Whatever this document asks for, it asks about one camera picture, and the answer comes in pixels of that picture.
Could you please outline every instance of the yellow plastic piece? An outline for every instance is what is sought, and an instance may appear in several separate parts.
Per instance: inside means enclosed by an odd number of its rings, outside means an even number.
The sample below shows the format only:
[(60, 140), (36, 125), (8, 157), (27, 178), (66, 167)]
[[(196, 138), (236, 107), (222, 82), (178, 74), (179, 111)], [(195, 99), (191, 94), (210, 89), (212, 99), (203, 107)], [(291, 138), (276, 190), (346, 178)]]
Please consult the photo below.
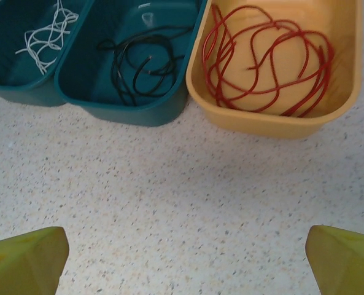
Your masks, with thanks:
[(322, 295), (364, 295), (364, 235), (313, 226), (306, 254)]
[[(312, 85), (306, 88), (306, 84), (283, 89), (274, 106), (270, 107), (264, 114), (237, 111), (216, 105), (215, 100), (207, 91), (202, 64), (204, 40), (214, 27), (214, 18), (211, 12), (212, 4), (217, 4), (223, 15), (244, 4), (260, 6), (276, 19), (291, 19), (299, 23), (304, 30), (321, 31), (329, 37), (335, 48), (330, 85), (322, 102), (308, 117), (278, 116), (307, 94), (306, 90), (309, 87), (311, 89)], [(250, 25), (266, 21), (267, 19), (256, 11), (245, 10), (231, 17), (228, 27), (233, 34)], [(257, 38), (255, 49), (258, 56), (261, 57), (270, 47), (273, 41), (271, 40), (272, 37), (261, 37), (259, 40)], [(250, 53), (250, 36), (244, 34), (237, 38), (236, 42), (234, 57), (225, 77), (248, 89), (253, 81), (252, 72), (245, 70), (253, 65)], [(186, 83), (190, 95), (202, 107), (208, 120), (221, 128), (276, 138), (303, 138), (318, 131), (322, 125), (343, 115), (357, 101), (362, 84), (362, 44), (363, 0), (208, 0), (188, 64)], [(274, 59), (280, 82), (284, 82), (282, 79), (289, 79), (290, 73), (292, 73), (292, 77), (295, 73), (296, 76), (298, 75), (303, 65), (302, 58), (304, 61), (303, 54), (304, 44), (297, 40), (283, 43), (276, 49)], [(267, 65), (264, 64), (263, 66), (262, 76), (270, 71), (270, 63), (267, 62)], [(268, 86), (274, 86), (271, 74), (268, 75), (266, 81), (261, 78), (257, 89), (267, 89), (270, 88)], [(232, 89), (224, 87), (227, 97), (241, 94), (232, 91)], [(264, 98), (262, 96), (250, 96), (243, 98), (236, 104), (243, 109), (257, 109), (271, 99), (273, 99), (273, 94)], [(312, 101), (306, 104), (305, 109), (311, 104)]]
[(61, 227), (0, 241), (0, 295), (55, 295), (68, 254)]

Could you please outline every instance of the white string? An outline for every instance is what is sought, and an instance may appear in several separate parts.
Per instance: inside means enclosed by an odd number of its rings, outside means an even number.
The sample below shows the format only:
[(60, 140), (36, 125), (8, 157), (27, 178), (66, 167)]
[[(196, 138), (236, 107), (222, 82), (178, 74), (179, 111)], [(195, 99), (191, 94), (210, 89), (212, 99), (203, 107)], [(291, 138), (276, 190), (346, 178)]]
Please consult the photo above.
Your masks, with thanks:
[[(31, 58), (36, 62), (42, 75), (47, 72), (47, 69), (56, 62), (56, 58), (50, 62), (45, 62), (40, 60), (40, 53), (46, 49), (50, 48), (52, 50), (60, 51), (64, 46), (64, 35), (69, 34), (70, 31), (67, 30), (68, 24), (75, 23), (78, 20), (79, 15), (71, 12), (68, 9), (63, 8), (61, 0), (56, 0), (56, 11), (53, 14), (52, 24), (45, 26), (41, 29), (31, 30), (25, 32), (25, 44), (26, 48), (18, 50), (15, 54), (22, 52), (28, 52)], [(63, 20), (58, 22), (60, 14), (63, 14)], [(37, 34), (41, 32), (49, 32), (48, 39), (46, 41), (40, 40), (36, 37)], [(34, 46), (42, 45), (37, 51), (33, 49)]]

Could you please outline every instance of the wire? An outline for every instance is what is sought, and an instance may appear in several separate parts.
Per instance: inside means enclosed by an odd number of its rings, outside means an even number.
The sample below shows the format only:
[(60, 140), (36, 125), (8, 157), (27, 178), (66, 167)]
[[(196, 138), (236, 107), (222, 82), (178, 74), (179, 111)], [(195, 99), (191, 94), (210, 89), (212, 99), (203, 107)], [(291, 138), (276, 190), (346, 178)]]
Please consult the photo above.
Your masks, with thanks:
[[(97, 50), (113, 51), (114, 53), (114, 59), (110, 69), (110, 79), (125, 106), (129, 106), (131, 103), (133, 106), (138, 106), (139, 103), (137, 99), (139, 97), (159, 98), (169, 92), (176, 83), (177, 61), (184, 58), (184, 55), (175, 56), (171, 41), (189, 33), (192, 29), (192, 26), (159, 26), (134, 34), (118, 44), (111, 39), (105, 39), (96, 46)], [(156, 33), (163, 30), (179, 30), (180, 32), (172, 36)], [(135, 65), (132, 61), (130, 51), (139, 45), (162, 47), (166, 51), (167, 61), (157, 69), (147, 69), (145, 66), (153, 60), (153, 56), (150, 55), (141, 64)], [(124, 61), (126, 61), (126, 64), (130, 66), (130, 68), (135, 70), (131, 85), (127, 83), (123, 75), (123, 73), (125, 73), (125, 71), (122, 70)], [(149, 90), (140, 90), (137, 86), (137, 80), (141, 75), (158, 77), (158, 82)], [(171, 77), (172, 83), (167, 91), (159, 93), (158, 90), (167, 77)], [(130, 98), (131, 103), (126, 100), (126, 96)]]
[[(259, 23), (247, 28), (244, 28), (240, 31), (238, 31), (236, 34), (231, 35), (230, 30), (227, 26), (227, 20), (232, 17), (236, 12), (243, 10), (243, 9), (254, 9), (258, 10), (260, 13), (262, 13), (268, 20), (263, 23)], [(304, 104), (306, 104), (309, 100), (314, 98), (318, 93), (319, 96), (313, 102), (313, 104), (302, 114), (300, 114), (298, 117), (304, 117), (308, 113), (310, 113), (322, 100), (323, 96), (325, 95), (328, 83), (331, 76), (331, 63), (334, 59), (335, 51), (333, 46), (330, 44), (328, 38), (318, 31), (311, 31), (311, 30), (302, 30), (301, 27), (292, 20), (286, 20), (286, 19), (280, 19), (280, 20), (274, 20), (272, 16), (270, 16), (269, 13), (267, 13), (265, 10), (263, 10), (261, 7), (258, 6), (251, 6), (251, 5), (244, 5), (235, 8), (232, 10), (229, 14), (227, 14), (225, 17), (223, 17), (219, 7), (215, 4), (211, 6), (215, 26), (209, 34), (207, 35), (207, 38), (204, 40), (204, 45), (202, 49), (202, 61), (203, 61), (203, 68), (206, 76), (206, 85), (209, 90), (209, 93), (216, 99), (216, 103), (218, 106), (224, 106), (226, 108), (231, 109), (237, 109), (241, 111), (250, 111), (250, 112), (263, 112), (266, 109), (270, 108), (272, 105), (274, 105), (281, 94), (281, 90), (286, 87), (291, 87), (296, 84), (300, 84), (303, 82), (306, 82), (311, 79), (316, 79), (313, 88), (311, 91), (297, 104), (292, 106), (291, 108), (288, 108), (286, 111), (284, 111), (281, 115), (282, 116), (292, 116), (294, 113), (297, 112)], [(214, 49), (216, 45), (218, 44), (219, 39), (219, 30), (220, 27), (223, 27), (223, 36), (220, 41), (219, 49), (215, 55), (215, 62), (213, 65), (209, 65), (209, 59), (211, 55), (214, 53)], [(265, 52), (262, 59), (260, 61), (257, 60), (257, 53), (255, 51), (254, 47), (254, 40), (255, 38), (261, 34), (262, 32), (266, 30), (286, 30), (287, 32), (280, 35), (272, 44), (272, 46)], [(231, 63), (231, 60), (234, 55), (235, 46), (236, 46), (236, 38), (240, 35), (253, 31), (253, 34), (250, 39), (250, 51), (252, 53), (254, 66), (247, 68), (247, 71), (255, 71), (255, 79), (253, 82), (253, 85), (250, 89), (244, 89), (242, 87), (239, 87), (229, 81), (228, 79), (224, 78), (224, 74)], [(326, 54), (324, 53), (323, 47), (316, 46), (312, 43), (309, 37), (315, 36), (319, 37), (321, 40), (323, 40), (323, 43), (326, 47)], [(276, 67), (274, 64), (274, 51), (277, 46), (280, 44), (294, 39), (294, 38), (300, 38), (304, 43), (304, 50), (305, 50), (305, 61), (303, 64), (303, 67), (294, 82), (289, 82), (285, 84), (280, 84), (279, 79), (276, 72)], [(304, 72), (306, 71), (306, 68), (308, 67), (309, 59), (311, 57), (311, 53), (315, 53), (319, 60), (319, 69), (314, 72), (313, 74), (309, 75), (308, 77), (304, 77)], [(261, 90), (258, 91), (255, 88), (258, 85), (258, 81), (260, 78), (260, 68), (264, 64), (264, 62), (269, 58), (270, 61), (270, 67), (271, 72), (273, 75), (273, 81), (274, 81), (274, 87), (271, 89)], [(217, 81), (213, 81), (212, 77), (217, 77)], [(223, 85), (226, 85), (227, 87), (231, 87), (239, 92), (241, 92), (240, 95), (237, 95), (235, 97), (227, 98), (225, 97), (223, 93)], [(233, 102), (240, 100), (241, 98), (245, 98), (248, 95), (263, 95), (273, 93), (274, 97), (273, 99), (265, 106), (262, 106), (258, 109), (254, 110), (245, 110), (237, 107)]]
[[(78, 14), (75, 14), (70, 10), (65, 9), (61, 0), (57, 0), (54, 7), (56, 7), (56, 11), (53, 14), (52, 24), (40, 29), (25, 32), (26, 48), (15, 52), (15, 54), (28, 52), (31, 58), (36, 62), (36, 66), (39, 68), (42, 75), (46, 74), (47, 69), (56, 62), (57, 58), (54, 58), (50, 62), (44, 62), (41, 61), (39, 57), (40, 53), (47, 48), (60, 51), (64, 46), (64, 35), (70, 33), (70, 31), (67, 30), (67, 26), (71, 23), (75, 23), (79, 17)], [(58, 21), (60, 14), (63, 14), (62, 21)], [(48, 39), (46, 41), (36, 37), (42, 32), (49, 32)], [(54, 33), (57, 33), (58, 35), (56, 35), (56, 37), (52, 39)], [(39, 45), (42, 46), (37, 51), (33, 49), (35, 46), (38, 48)]]

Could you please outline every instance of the speckled countertop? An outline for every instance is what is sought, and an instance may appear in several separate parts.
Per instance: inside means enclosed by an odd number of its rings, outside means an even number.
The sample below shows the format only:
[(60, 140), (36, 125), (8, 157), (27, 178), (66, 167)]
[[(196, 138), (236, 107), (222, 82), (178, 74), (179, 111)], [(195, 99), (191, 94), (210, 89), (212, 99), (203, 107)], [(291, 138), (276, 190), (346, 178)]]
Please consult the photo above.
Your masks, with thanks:
[(58, 295), (318, 295), (314, 224), (364, 233), (364, 81), (299, 141), (219, 130), (193, 102), (142, 128), (0, 99), (0, 239), (63, 226)]

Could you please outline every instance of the red cable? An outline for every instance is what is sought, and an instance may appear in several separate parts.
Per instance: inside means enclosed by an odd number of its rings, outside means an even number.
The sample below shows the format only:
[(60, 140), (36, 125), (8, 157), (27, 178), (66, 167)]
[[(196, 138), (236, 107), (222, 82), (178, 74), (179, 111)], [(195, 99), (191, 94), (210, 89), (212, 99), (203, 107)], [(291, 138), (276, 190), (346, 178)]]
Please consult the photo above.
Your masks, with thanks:
[[(215, 26), (213, 27), (213, 29), (211, 29), (211, 31), (207, 35), (207, 38), (204, 41), (204, 45), (203, 45), (203, 49), (202, 49), (202, 60), (203, 60), (204, 72), (206, 75), (205, 80), (206, 80), (207, 88), (209, 90), (209, 93), (215, 98), (218, 106), (224, 105), (227, 108), (238, 109), (238, 110), (243, 111), (243, 109), (237, 107), (233, 102), (236, 100), (240, 100), (241, 98), (245, 98), (246, 96), (248, 96), (250, 94), (261, 95), (261, 94), (268, 94), (268, 93), (272, 93), (272, 92), (275, 93), (274, 98), (267, 105), (251, 111), (251, 112), (263, 112), (264, 110), (270, 108), (279, 99), (282, 89), (306, 82), (313, 78), (316, 78), (316, 81), (314, 83), (313, 88), (307, 94), (307, 96), (305, 96), (297, 104), (295, 104), (294, 106), (292, 106), (291, 108), (289, 108), (288, 110), (283, 112), (281, 115), (282, 116), (292, 116), (298, 109), (300, 109), (305, 103), (307, 103), (309, 100), (311, 100), (321, 90), (321, 93), (318, 96), (318, 98), (316, 99), (316, 101), (313, 102), (313, 104), (306, 111), (304, 111), (302, 114), (300, 114), (299, 117), (304, 117), (319, 104), (319, 102), (322, 100), (322, 98), (325, 95), (325, 92), (327, 91), (327, 88), (328, 88), (328, 82), (330, 80), (330, 72), (331, 72), (331, 63), (332, 63), (334, 55), (335, 55), (333, 46), (330, 44), (328, 38), (324, 34), (317, 32), (317, 31), (311, 31), (311, 30), (304, 31), (300, 28), (300, 26), (296, 22), (294, 22), (292, 20), (274, 20), (273, 17), (270, 16), (269, 13), (267, 13), (266, 11), (264, 11), (262, 8), (260, 8), (258, 6), (250, 6), (250, 5), (240, 6), (240, 7), (235, 8), (234, 10), (232, 10), (225, 17), (222, 16), (221, 11), (217, 5), (213, 4), (211, 8), (212, 8), (212, 14), (213, 14)], [(232, 36), (228, 29), (226, 21), (233, 14), (235, 14), (237, 11), (242, 10), (242, 9), (259, 10), (263, 15), (265, 15), (268, 18), (268, 21), (264, 22), (264, 23), (259, 23), (257, 25), (250, 26), (248, 28), (244, 28)], [(209, 66), (208, 61), (216, 47), (216, 44), (217, 44), (217, 41), (219, 38), (219, 29), (221, 26), (223, 26), (223, 29), (224, 29), (223, 36), (221, 38), (219, 49), (215, 56), (215, 62), (213, 65)], [(273, 42), (272, 46), (265, 52), (263, 58), (258, 62), (257, 55), (256, 55), (256, 52), (254, 49), (254, 39), (261, 32), (264, 32), (266, 30), (270, 30), (273, 28), (275, 28), (277, 30), (284, 29), (284, 30), (287, 30), (287, 32), (282, 34), (281, 36), (279, 36)], [(236, 46), (235, 39), (237, 37), (239, 37), (240, 35), (248, 32), (248, 31), (252, 31), (252, 30), (256, 30), (250, 39), (250, 50), (252, 52), (254, 65), (250, 68), (247, 68), (246, 70), (255, 71), (255, 79), (254, 79), (254, 82), (253, 82), (253, 85), (251, 86), (251, 88), (246, 90), (246, 89), (243, 89), (243, 88), (235, 85), (234, 83), (227, 80), (226, 78), (224, 78), (224, 75), (225, 75), (228, 65), (230, 64), (230, 62), (233, 58), (233, 55), (234, 55), (234, 49)], [(327, 48), (327, 57), (325, 57), (322, 46), (317, 47), (316, 45), (314, 45), (311, 42), (311, 40), (309, 40), (307, 38), (308, 35), (319, 36), (324, 41), (324, 43), (326, 44), (326, 48)], [(210, 43), (209, 40), (212, 37), (213, 37), (213, 41), (211, 42), (209, 50), (207, 50), (207, 47)], [(278, 45), (280, 45), (283, 42), (286, 42), (288, 40), (294, 39), (294, 38), (301, 38), (304, 42), (304, 47), (306, 50), (304, 65), (303, 65), (296, 81), (280, 85), (278, 78), (277, 78), (276, 68), (274, 65), (274, 50)], [(303, 77), (303, 74), (304, 74), (306, 68), (308, 67), (309, 59), (311, 56), (310, 48), (312, 48), (313, 52), (315, 52), (317, 54), (320, 66), (319, 66), (319, 69), (316, 72), (314, 72), (313, 74), (309, 75), (308, 77)], [(275, 87), (271, 88), (271, 89), (267, 89), (267, 90), (257, 91), (257, 90), (255, 90), (255, 88), (259, 81), (260, 68), (262, 67), (262, 65), (264, 64), (265, 60), (268, 57), (270, 60), (271, 71), (272, 71)], [(217, 75), (216, 84), (212, 80), (212, 75), (213, 75), (214, 71)], [(227, 86), (232, 87), (233, 89), (241, 92), (241, 94), (236, 97), (226, 98), (223, 94), (223, 88), (222, 88), (223, 84), (226, 84)]]

